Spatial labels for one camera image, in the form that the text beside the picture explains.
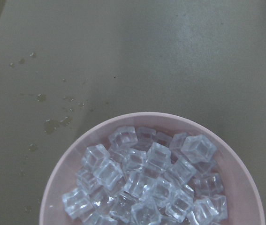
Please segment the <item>brown table mat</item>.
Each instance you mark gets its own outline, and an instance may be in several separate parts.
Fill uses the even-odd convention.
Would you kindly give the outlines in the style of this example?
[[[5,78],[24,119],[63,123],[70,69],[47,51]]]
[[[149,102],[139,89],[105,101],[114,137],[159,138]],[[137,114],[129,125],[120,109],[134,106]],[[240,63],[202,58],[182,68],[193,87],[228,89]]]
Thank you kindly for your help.
[[[0,0],[0,225],[36,225],[95,125],[163,112],[241,158],[266,218],[266,0]]]

